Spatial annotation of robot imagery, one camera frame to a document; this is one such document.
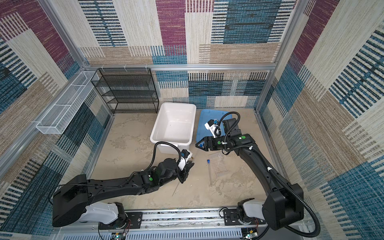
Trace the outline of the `blue-capped test tube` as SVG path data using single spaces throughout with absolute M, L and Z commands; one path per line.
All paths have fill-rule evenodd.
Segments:
M 212 171 L 211 171 L 211 163 L 210 163 L 211 161 L 208 159 L 207 160 L 207 166 L 208 166 L 208 173 L 209 173 L 209 180 L 210 180 L 210 184 L 209 184 L 209 186 L 212 186 L 212 184 L 213 184 L 213 181 L 212 181 Z

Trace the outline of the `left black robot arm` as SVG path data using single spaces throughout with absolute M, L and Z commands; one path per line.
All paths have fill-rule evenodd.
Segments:
M 55 192 L 49 197 L 53 204 L 53 227 L 75 222 L 120 225 L 127 219 L 123 205 L 117 202 L 106 204 L 104 200 L 150 194 L 174 180 L 184 183 L 194 166 L 193 154 L 187 149 L 179 150 L 173 144 L 167 145 L 176 150 L 176 159 L 167 158 L 157 166 L 150 164 L 145 170 L 133 172 L 125 178 L 94 180 L 82 174 L 55 187 Z

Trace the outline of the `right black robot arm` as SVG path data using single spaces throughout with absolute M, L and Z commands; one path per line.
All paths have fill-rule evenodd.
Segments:
M 237 117 L 227 119 L 232 114 Z M 211 135 L 196 143 L 196 148 L 205 152 L 221 151 L 224 155 L 234 152 L 250 167 L 261 183 L 267 196 L 265 202 L 261 205 L 254 199 L 240 201 L 237 206 L 239 222 L 246 225 L 256 219 L 264 220 L 267 227 L 257 235 L 257 240 L 268 230 L 277 231 L 282 228 L 301 237 L 317 237 L 321 232 L 321 224 L 315 212 L 305 202 L 303 189 L 299 184 L 292 185 L 284 178 L 262 154 L 256 141 L 249 134 L 241 132 L 238 127 L 240 119 L 238 112 L 227 112 L 219 120 L 209 120 L 205 127 Z M 315 224 L 314 230 L 309 233 L 291 226 L 303 220 L 305 211 Z

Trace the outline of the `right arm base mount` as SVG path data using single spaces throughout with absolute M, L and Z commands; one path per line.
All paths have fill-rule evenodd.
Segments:
M 251 225 L 266 225 L 266 221 L 259 218 L 246 217 L 242 212 L 239 213 L 237 209 L 221 208 L 219 216 L 224 219 L 226 226 L 251 226 Z

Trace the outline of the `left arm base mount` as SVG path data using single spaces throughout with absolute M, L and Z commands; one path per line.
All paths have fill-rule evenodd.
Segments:
M 105 225 L 99 223 L 99 230 L 131 230 L 139 229 L 141 227 L 143 218 L 143 212 L 127 212 L 122 219 L 117 219 L 116 221 Z

